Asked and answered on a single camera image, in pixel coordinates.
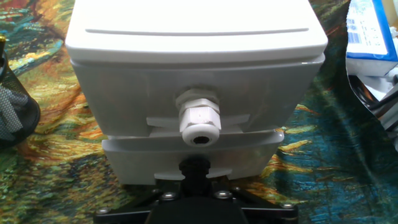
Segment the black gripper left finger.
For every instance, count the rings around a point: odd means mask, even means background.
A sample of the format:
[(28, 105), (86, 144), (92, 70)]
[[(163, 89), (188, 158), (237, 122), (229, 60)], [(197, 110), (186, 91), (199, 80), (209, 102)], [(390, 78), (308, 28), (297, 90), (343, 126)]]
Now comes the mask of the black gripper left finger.
[(172, 220), (171, 212), (160, 210), (167, 202), (174, 202), (187, 195), (182, 183), (166, 183), (139, 195), (133, 201), (119, 207), (103, 207), (93, 214), (93, 223), (178, 223)]

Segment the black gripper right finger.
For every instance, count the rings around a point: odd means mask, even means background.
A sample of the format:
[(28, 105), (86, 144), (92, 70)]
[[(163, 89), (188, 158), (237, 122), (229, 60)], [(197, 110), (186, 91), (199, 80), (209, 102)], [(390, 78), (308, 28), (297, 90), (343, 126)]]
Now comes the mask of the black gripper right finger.
[(212, 183), (212, 197), (232, 203), (248, 223), (299, 223), (297, 205), (290, 202), (272, 203), (241, 187)]

